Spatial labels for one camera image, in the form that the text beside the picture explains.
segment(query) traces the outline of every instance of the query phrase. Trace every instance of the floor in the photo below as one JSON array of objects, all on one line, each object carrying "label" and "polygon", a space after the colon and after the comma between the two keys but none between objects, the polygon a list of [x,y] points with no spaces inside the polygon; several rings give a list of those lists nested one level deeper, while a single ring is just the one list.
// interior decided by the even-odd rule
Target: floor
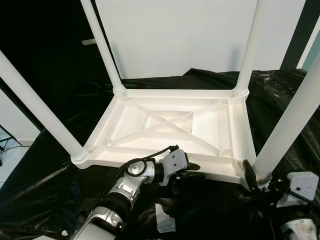
[{"label": "floor", "polygon": [[[0,139],[5,139],[7,137],[9,137],[9,135],[7,135],[2,129],[0,129]],[[10,139],[7,143],[0,143],[0,146],[5,147],[5,150],[10,149],[12,147],[16,147],[0,154],[0,159],[2,162],[2,166],[0,166],[1,188],[29,148],[17,147],[20,146],[20,144],[14,139]]]}]

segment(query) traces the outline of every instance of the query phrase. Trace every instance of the black tarp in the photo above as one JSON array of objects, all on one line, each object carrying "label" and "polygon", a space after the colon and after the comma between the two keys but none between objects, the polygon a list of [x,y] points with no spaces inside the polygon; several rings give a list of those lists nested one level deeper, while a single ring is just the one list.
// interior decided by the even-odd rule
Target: black tarp
[{"label": "black tarp", "polygon": [[[191,69],[184,76],[128,79],[123,84],[128,89],[232,89],[238,74]],[[246,106],[257,154],[305,74],[303,70],[252,73]],[[84,81],[59,117],[84,144],[112,97],[109,83]],[[319,175],[319,138],[318,109],[275,169],[274,178],[302,170]],[[64,239],[60,233],[73,231],[79,213],[95,205],[114,171],[104,166],[78,169],[51,134],[43,130],[0,189],[0,240],[29,240],[43,234]],[[162,204],[175,218],[176,232],[158,233],[155,203]],[[271,239],[271,233],[259,228],[259,223],[251,225],[248,221],[247,210],[257,204],[242,186],[232,183],[182,183],[178,197],[169,187],[144,185],[121,239]]]}]

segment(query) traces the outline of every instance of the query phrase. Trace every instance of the cylindrical pole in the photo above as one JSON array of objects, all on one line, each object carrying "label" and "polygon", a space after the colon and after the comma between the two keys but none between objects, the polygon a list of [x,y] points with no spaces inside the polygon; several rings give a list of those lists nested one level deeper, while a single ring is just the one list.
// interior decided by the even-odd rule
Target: cylindrical pole
[{"label": "cylindrical pole", "polygon": [[258,155],[253,169],[266,182],[320,105],[320,53]]},{"label": "cylindrical pole", "polygon": [[88,155],[89,151],[72,136],[1,51],[0,77],[64,147],[73,161],[80,161]]},{"label": "cylindrical pole", "polygon": [[113,93],[115,95],[122,95],[126,89],[122,85],[121,80],[119,78],[115,63],[111,57],[108,45],[106,43],[105,37],[100,28],[91,0],[81,0],[81,3],[84,9],[86,18],[88,19],[90,28],[92,30],[94,39],[96,41],[96,44],[102,56],[102,60],[104,62],[105,68],[110,77],[110,80],[113,86]]},{"label": "cylindrical pole", "polygon": [[260,41],[259,36],[262,28],[262,13],[263,11],[265,11],[267,6],[268,0],[257,0],[256,2],[250,34],[248,42],[246,44],[238,81],[235,88],[233,89],[233,94],[235,96],[245,96],[249,93],[248,85],[253,71],[253,63],[255,61],[258,44]]}]

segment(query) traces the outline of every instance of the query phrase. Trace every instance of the white tape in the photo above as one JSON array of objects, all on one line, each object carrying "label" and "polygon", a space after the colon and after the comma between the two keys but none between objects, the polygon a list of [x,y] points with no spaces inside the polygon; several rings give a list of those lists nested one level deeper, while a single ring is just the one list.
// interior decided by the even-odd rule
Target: white tape
[{"label": "white tape", "polygon": [[155,204],[155,217],[156,217],[156,228],[159,233],[169,233],[176,231],[176,221],[173,217],[166,214],[162,206],[158,203]]},{"label": "white tape", "polygon": [[91,45],[91,44],[96,44],[96,40],[94,38],[88,39],[88,40],[83,40],[81,41],[82,44],[85,45]]}]

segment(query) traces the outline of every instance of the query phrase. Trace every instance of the white backdrop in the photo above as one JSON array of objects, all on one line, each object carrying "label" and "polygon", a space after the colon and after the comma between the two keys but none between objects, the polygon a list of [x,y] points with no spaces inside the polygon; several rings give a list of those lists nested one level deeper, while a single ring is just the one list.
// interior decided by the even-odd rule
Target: white backdrop
[{"label": "white backdrop", "polygon": [[[265,0],[256,70],[279,69],[305,0]],[[96,0],[121,78],[239,71],[256,0]]]},{"label": "white backdrop", "polygon": [[0,90],[0,111],[0,125],[22,145],[29,146],[32,144],[40,131],[2,90]]}]

